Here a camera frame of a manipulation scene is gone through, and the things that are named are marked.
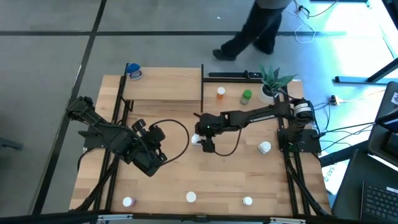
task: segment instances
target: gray floor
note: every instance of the gray floor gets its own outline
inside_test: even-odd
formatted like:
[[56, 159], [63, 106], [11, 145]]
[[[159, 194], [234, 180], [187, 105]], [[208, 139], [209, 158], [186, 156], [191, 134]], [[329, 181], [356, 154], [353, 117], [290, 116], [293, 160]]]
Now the gray floor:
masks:
[[[240, 29], [251, 4], [250, 0], [113, 0], [106, 5], [99, 29], [234, 31]], [[0, 31], [91, 30], [99, 5], [99, 0], [0, 0]], [[325, 6], [309, 7], [315, 14]], [[347, 12], [353, 18], [349, 22]], [[283, 75], [298, 74], [304, 83], [305, 97], [314, 104], [326, 101], [332, 94], [350, 100], [384, 88], [332, 82], [336, 75], [369, 76], [392, 60], [379, 27], [364, 4], [338, 3], [324, 17], [308, 23], [317, 32], [344, 31], [348, 35], [316, 37], [310, 44], [298, 44], [294, 37], [278, 37], [273, 55], [261, 54], [249, 46], [235, 62], [219, 62], [211, 56], [211, 50], [229, 36], [97, 37], [79, 94], [96, 99], [102, 76], [122, 75], [126, 62], [151, 67], [199, 67], [204, 63], [205, 73], [254, 71], [260, 63], [280, 66]], [[294, 31], [299, 25], [298, 18], [284, 12], [281, 31]], [[359, 29], [365, 26], [368, 31]], [[24, 144], [21, 151], [0, 150], [1, 217], [29, 213], [87, 40], [88, 37], [0, 37], [0, 136]], [[366, 108], [371, 103], [377, 105], [380, 96], [332, 107], [330, 129], [372, 121], [377, 107]], [[366, 115], [359, 117], [359, 111]], [[325, 127], [324, 111], [317, 115], [319, 125]], [[68, 129], [45, 213], [68, 209], [83, 145], [77, 131], [82, 129], [85, 126], [77, 123], [71, 123]], [[347, 142], [360, 142], [367, 134]], [[343, 136], [329, 134], [323, 139]], [[328, 152], [343, 147], [333, 146]]]

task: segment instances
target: person's leg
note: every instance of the person's leg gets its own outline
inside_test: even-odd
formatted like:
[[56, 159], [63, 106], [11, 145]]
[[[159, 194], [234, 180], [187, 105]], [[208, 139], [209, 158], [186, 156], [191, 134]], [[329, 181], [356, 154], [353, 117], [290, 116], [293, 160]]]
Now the person's leg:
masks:
[[259, 38], [253, 43], [253, 45], [266, 54], [272, 54], [275, 47], [275, 38], [278, 33], [280, 23], [282, 22], [282, 11], [283, 9], [274, 9], [274, 20], [272, 23], [262, 31]]
[[261, 9], [257, 3], [253, 4], [249, 17], [243, 25], [242, 31], [221, 46], [221, 50], [213, 51], [213, 55], [220, 60], [234, 60], [267, 25], [266, 9]]

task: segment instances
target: laptop keyboard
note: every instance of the laptop keyboard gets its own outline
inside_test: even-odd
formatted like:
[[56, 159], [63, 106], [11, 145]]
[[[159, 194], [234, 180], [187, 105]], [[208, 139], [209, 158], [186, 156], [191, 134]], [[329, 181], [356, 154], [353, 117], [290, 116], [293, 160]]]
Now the laptop keyboard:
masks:
[[363, 212], [398, 223], [398, 194], [365, 185]]

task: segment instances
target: black pants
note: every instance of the black pants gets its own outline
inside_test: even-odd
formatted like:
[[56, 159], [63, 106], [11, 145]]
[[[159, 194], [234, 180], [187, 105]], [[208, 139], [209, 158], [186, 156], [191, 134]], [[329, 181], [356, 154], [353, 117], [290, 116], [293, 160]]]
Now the black pants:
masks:
[[242, 31], [221, 46], [223, 55], [236, 57], [253, 41], [257, 42], [260, 50], [272, 52], [282, 22], [283, 10], [284, 8], [262, 9], [257, 3], [254, 3]]

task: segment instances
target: shoe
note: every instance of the shoe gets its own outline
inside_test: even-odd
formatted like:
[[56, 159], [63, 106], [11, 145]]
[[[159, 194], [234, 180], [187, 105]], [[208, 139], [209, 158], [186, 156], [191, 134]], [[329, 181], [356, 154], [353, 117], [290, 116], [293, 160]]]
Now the shoe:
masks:
[[223, 55], [223, 52], [221, 51], [221, 49], [214, 49], [213, 55], [218, 60], [235, 61], [235, 59], [236, 59], [236, 57], [229, 57], [229, 56]]
[[265, 54], [267, 54], [267, 55], [271, 55], [272, 53], [274, 53], [274, 49], [272, 49], [272, 50], [270, 50], [270, 49], [263, 49], [262, 47], [260, 47], [259, 42], [257, 42], [257, 41], [254, 41], [254, 42], [253, 42], [253, 46], [254, 46], [257, 50], [259, 50], [259, 51], [261, 51], [262, 53], [265, 53]]

